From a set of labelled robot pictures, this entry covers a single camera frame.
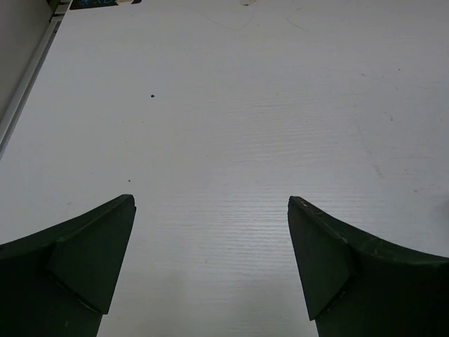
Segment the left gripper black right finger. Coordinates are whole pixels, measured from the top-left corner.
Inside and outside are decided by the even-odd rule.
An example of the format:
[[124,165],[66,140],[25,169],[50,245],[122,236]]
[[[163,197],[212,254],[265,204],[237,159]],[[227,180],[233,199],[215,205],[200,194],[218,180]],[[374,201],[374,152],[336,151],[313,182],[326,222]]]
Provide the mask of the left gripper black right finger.
[[380,239],[301,197],[288,227],[320,336],[447,336],[448,259]]

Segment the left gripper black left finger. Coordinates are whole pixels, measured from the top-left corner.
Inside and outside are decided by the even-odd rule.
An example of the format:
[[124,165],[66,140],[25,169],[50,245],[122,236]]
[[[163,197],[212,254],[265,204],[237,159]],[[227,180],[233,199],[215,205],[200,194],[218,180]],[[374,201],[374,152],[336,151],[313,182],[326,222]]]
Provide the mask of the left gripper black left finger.
[[96,336],[133,229],[123,194],[85,214],[1,245],[2,336]]

